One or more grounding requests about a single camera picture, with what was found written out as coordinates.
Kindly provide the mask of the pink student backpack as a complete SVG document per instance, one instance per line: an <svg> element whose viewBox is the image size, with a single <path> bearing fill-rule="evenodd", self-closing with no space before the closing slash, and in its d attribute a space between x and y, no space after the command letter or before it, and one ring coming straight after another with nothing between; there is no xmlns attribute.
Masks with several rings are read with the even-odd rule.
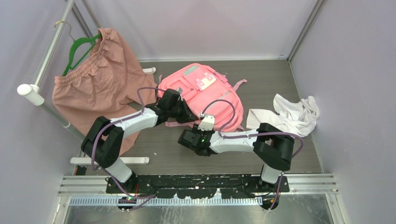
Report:
<svg viewBox="0 0 396 224"><path fill-rule="evenodd" d="M243 105L236 91L242 83L242 79L232 86L225 75L215 71L208 65L193 63L167 76L159 83L159 88L174 89L182 88L181 97L186 101L190 110L200 117L201 112L215 117L214 130L218 130L232 117L232 107L225 102L210 104L216 99L224 99L235 107L235 117L222 129L222 132L242 131Z"/></svg>

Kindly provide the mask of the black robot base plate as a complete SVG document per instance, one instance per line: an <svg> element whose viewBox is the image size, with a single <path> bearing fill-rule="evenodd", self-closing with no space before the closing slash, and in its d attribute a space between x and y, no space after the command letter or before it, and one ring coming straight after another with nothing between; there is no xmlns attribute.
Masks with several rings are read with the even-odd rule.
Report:
<svg viewBox="0 0 396 224"><path fill-rule="evenodd" d="M132 175L125 183L116 184L106 178L106 193L137 193L139 197L155 195L157 198L180 199L213 198L219 193L222 199L254 198L268 196L277 191L290 191L287 177L281 185L265 183L259 175L216 174L216 175Z"/></svg>

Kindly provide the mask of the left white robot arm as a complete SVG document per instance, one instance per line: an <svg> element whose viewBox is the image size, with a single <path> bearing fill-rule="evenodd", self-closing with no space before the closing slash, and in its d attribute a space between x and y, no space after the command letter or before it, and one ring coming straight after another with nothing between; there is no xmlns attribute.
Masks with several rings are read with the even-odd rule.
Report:
<svg viewBox="0 0 396 224"><path fill-rule="evenodd" d="M173 89L162 91L155 103L119 118L97 117L86 134L81 151L91 158L91 165L98 164L118 181L118 187L126 193L136 187L133 171L119 157L125 138L143 129L152 128L175 119L184 124L198 120L181 94Z"/></svg>

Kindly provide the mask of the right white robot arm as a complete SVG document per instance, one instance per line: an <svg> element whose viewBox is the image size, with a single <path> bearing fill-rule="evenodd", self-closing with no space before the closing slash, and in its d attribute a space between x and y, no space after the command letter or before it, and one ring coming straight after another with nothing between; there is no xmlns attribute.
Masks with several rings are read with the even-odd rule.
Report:
<svg viewBox="0 0 396 224"><path fill-rule="evenodd" d="M295 144L291 134L268 123L261 123L254 130L233 133L203 131L194 125L191 130L183 130L177 142L199 156L226 152L255 153L263 161L259 185L267 192L277 186L283 171L290 170Z"/></svg>

